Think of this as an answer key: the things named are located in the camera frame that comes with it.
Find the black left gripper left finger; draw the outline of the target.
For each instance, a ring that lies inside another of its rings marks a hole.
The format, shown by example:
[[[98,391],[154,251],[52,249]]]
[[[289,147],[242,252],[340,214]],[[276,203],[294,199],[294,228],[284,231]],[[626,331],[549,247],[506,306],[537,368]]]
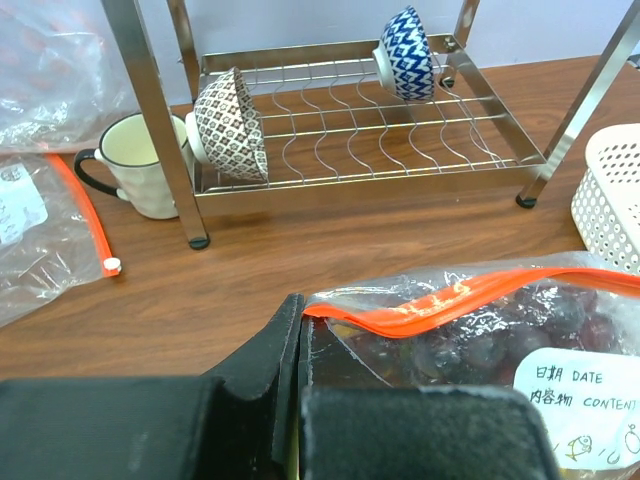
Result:
[[[285,479],[303,298],[200,375],[1,384],[5,479]]]

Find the dark red grape bunch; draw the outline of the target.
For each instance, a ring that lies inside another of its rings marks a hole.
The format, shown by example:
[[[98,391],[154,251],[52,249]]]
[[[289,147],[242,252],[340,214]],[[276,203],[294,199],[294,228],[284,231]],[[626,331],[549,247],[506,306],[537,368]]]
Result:
[[[408,338],[340,326],[333,331],[392,387],[510,385],[520,362],[544,347],[638,355],[639,301],[544,281]]]

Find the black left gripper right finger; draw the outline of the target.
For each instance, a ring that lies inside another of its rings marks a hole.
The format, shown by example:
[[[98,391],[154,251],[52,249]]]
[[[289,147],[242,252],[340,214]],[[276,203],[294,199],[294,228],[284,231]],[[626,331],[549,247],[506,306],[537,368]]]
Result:
[[[300,337],[303,479],[557,479],[540,414],[504,386],[393,388],[322,320]]]

